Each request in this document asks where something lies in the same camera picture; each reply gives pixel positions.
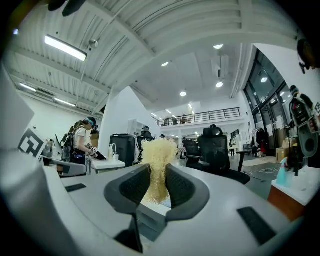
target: black rubber pad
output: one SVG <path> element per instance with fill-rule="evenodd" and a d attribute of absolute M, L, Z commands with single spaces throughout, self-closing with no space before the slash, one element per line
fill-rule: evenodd
<path fill-rule="evenodd" d="M 77 190 L 80 190 L 80 189 L 84 189 L 86 188 L 87 186 L 82 184 L 82 183 L 79 183 L 79 184 L 75 184 L 75 185 L 71 185 L 71 186 L 66 186 L 65 187 L 65 190 L 70 193 L 72 191 L 77 191 Z"/>
<path fill-rule="evenodd" d="M 241 208 L 237 211 L 260 245 L 276 235 L 268 223 L 252 207 Z"/>

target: blue spray bottle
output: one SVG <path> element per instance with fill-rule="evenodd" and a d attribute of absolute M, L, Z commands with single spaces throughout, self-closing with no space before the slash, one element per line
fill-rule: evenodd
<path fill-rule="evenodd" d="M 286 175 L 286 172 L 289 170 L 288 169 L 288 158 L 284 158 L 282 161 L 281 161 L 281 167 L 280 167 L 280 170 L 278 172 L 278 175 L 276 177 L 276 183 L 278 185 L 281 185 L 281 186 L 285 186 L 285 187 L 288 187 L 288 182 L 287 182 L 287 175 Z"/>

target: backpack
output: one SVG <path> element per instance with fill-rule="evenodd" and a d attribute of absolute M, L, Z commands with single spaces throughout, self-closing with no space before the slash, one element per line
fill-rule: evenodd
<path fill-rule="evenodd" d="M 71 154 L 74 149 L 74 135 L 76 131 L 79 130 L 80 128 L 84 128 L 84 127 L 81 125 L 77 129 L 75 129 L 73 132 L 68 133 L 62 148 L 62 156 L 61 156 L 62 161 L 71 162 Z"/>

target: white t-shirt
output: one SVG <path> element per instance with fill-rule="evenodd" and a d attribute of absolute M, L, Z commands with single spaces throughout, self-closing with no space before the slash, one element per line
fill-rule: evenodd
<path fill-rule="evenodd" d="M 83 143 L 85 142 L 86 129 L 84 127 L 79 128 L 73 135 L 73 149 L 78 149 L 78 138 L 83 137 Z"/>

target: fluorescent light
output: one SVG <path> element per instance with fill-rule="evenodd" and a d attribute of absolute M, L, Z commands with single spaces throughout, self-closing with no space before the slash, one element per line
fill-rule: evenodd
<path fill-rule="evenodd" d="M 23 84 L 23 83 L 20 83 L 20 85 L 21 85 L 22 87 L 30 90 L 30 91 L 33 91 L 33 92 L 36 92 L 36 91 L 37 91 L 36 89 L 34 89 L 34 88 L 32 88 L 32 87 L 30 87 L 30 86 L 28 86 L 28 85 L 25 85 L 25 84 Z"/>
<path fill-rule="evenodd" d="M 223 82 L 218 82 L 215 86 L 218 87 L 218 88 L 220 88 L 220 87 L 222 87 L 223 85 L 224 85 Z"/>
<path fill-rule="evenodd" d="M 44 37 L 44 42 L 49 46 L 52 46 L 54 48 L 59 49 L 60 51 L 65 52 L 66 54 L 70 54 L 71 56 L 79 59 L 80 61 L 84 62 L 87 58 L 87 54 L 84 51 L 79 50 L 79 49 L 75 48 L 74 46 L 72 46 L 66 42 L 63 42 L 59 39 L 56 39 L 50 35 L 46 35 Z"/>
<path fill-rule="evenodd" d="M 74 105 L 74 104 L 71 104 L 71 103 L 69 103 L 69 102 L 65 102 L 65 101 L 63 101 L 63 100 L 61 100 L 61 99 L 58 99 L 58 98 L 54 98 L 57 102 L 61 102 L 61 103 L 63 103 L 63 104 L 67 104 L 67 105 L 69 105 L 69 106 L 72 106 L 72 107 L 76 107 L 76 105 Z"/>
<path fill-rule="evenodd" d="M 222 46 L 224 46 L 224 45 L 223 44 L 218 44 L 218 45 L 215 45 L 213 48 L 219 50 L 219 49 L 222 48 Z"/>

